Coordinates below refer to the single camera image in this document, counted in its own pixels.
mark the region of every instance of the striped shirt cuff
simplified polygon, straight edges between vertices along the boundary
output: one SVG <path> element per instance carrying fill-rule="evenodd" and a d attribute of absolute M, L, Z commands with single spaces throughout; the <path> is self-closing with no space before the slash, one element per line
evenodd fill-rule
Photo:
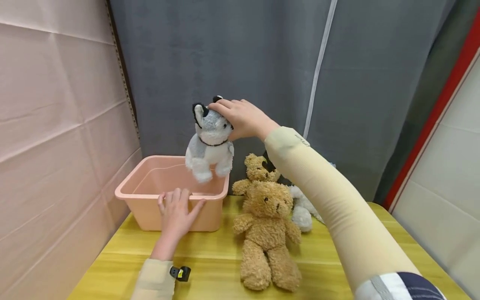
<path fill-rule="evenodd" d="M 446 300 L 430 281 L 414 273 L 374 276 L 355 292 L 356 300 Z"/>

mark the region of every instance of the wooden table top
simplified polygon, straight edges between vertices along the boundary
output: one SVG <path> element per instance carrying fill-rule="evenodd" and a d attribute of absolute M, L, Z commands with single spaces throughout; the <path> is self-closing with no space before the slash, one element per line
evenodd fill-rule
<path fill-rule="evenodd" d="M 302 235 L 301 245 L 290 247 L 303 276 L 297 292 L 285 292 L 272 285 L 262 292 L 244 288 L 240 282 L 242 239 L 232 232 L 233 218 L 240 211 L 241 201 L 236 196 L 224 200 L 223 224 L 218 231 L 191 232 L 182 239 L 174 264 L 186 265 L 192 273 L 189 282 L 176 283 L 173 299 L 353 299 L 330 235 L 316 220 L 311 233 Z M 383 207 L 369 205 L 420 272 L 448 299 L 469 299 Z M 159 235 L 160 232 L 140 230 L 130 214 L 68 300 L 129 300 L 138 273 Z"/>

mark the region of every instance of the brown teddy bear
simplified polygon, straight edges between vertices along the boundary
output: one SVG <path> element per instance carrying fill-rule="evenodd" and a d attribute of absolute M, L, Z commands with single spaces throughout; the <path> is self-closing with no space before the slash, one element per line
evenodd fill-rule
<path fill-rule="evenodd" d="M 267 170 L 267 159 L 263 156 L 256 156 L 250 153 L 245 158 L 247 167 L 247 179 L 239 180 L 233 183 L 232 192 L 234 195 L 243 196 L 252 181 L 271 181 L 276 182 L 280 178 L 280 172 L 277 169 L 271 172 Z"/>
<path fill-rule="evenodd" d="M 246 191 L 243 214 L 235 218 L 235 234 L 245 232 L 240 278 L 243 285 L 263 290 L 274 282 L 295 291 L 301 274 L 286 246 L 286 237 L 299 244 L 300 229 L 289 218 L 293 199 L 288 187 L 276 182 L 254 181 Z"/>

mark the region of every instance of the fabric backdrop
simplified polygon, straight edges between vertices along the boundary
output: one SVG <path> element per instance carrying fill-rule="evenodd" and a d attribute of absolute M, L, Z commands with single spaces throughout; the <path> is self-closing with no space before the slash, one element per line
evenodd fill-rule
<path fill-rule="evenodd" d="M 309 106 L 330 0 L 115 0 L 144 156 L 184 155 L 191 105 L 245 98 L 375 195 L 424 63 L 454 0 L 342 0 Z M 255 140 L 235 142 L 231 183 Z"/>

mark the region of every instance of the beige arm sleeve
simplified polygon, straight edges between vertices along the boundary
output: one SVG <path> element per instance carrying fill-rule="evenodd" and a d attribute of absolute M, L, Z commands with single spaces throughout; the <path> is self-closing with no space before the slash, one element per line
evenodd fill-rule
<path fill-rule="evenodd" d="M 172 262 L 147 259 L 140 271 L 131 300 L 171 300 L 175 279 L 170 276 Z"/>
<path fill-rule="evenodd" d="M 268 157 L 322 216 L 353 292 L 375 275 L 420 274 L 355 187 L 295 130 L 280 127 L 265 139 Z"/>

